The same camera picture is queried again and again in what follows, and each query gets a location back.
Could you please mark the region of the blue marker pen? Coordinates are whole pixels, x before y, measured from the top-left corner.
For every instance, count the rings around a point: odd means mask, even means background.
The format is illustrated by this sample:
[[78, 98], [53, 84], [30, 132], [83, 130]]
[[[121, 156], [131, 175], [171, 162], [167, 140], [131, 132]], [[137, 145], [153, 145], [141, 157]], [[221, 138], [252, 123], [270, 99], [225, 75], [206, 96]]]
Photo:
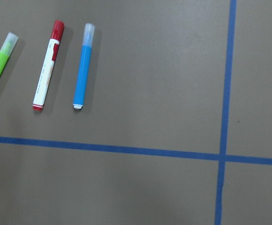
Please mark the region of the blue marker pen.
[[85, 24], [81, 47], [81, 57], [73, 100], [73, 109], [75, 110], [82, 109], [84, 105], [94, 32], [95, 26], [93, 24]]

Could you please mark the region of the red capped white marker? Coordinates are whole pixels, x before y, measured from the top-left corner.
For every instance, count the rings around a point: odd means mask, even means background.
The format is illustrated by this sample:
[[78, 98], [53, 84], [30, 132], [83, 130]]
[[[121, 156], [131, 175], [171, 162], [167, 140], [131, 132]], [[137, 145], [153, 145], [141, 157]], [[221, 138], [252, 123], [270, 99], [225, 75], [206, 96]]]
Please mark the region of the red capped white marker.
[[44, 108], [45, 99], [49, 88], [55, 61], [58, 55], [59, 45], [63, 36], [64, 28], [65, 25], [62, 21], [56, 20], [54, 22], [51, 38], [47, 46], [45, 58], [43, 61], [42, 69], [40, 71], [40, 76], [32, 103], [32, 108], [35, 111], [42, 111]]

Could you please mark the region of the green marker pen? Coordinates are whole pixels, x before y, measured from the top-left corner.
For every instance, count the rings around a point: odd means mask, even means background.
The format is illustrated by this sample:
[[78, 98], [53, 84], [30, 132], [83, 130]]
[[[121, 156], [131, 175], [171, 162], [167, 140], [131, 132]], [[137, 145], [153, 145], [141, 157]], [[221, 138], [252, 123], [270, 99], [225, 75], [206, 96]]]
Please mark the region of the green marker pen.
[[12, 32], [9, 32], [1, 49], [0, 49], [0, 75], [18, 41], [19, 37]]

